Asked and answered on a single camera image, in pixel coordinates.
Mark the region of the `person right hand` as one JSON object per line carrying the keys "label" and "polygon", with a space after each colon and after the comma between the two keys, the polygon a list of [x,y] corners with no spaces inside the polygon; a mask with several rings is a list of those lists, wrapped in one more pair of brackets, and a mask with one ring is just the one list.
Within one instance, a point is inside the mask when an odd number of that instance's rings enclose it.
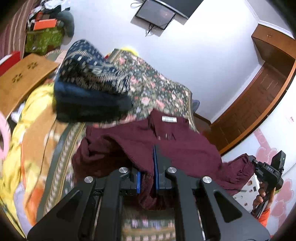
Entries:
{"label": "person right hand", "polygon": [[[273,201],[274,201],[274,195],[275,195],[275,188],[269,192],[269,201],[267,205],[265,206],[264,211],[267,211],[270,209]],[[259,204],[262,204],[264,202],[264,197],[266,196],[265,187],[261,186],[258,190],[258,195],[253,201],[253,209],[255,209]]]}

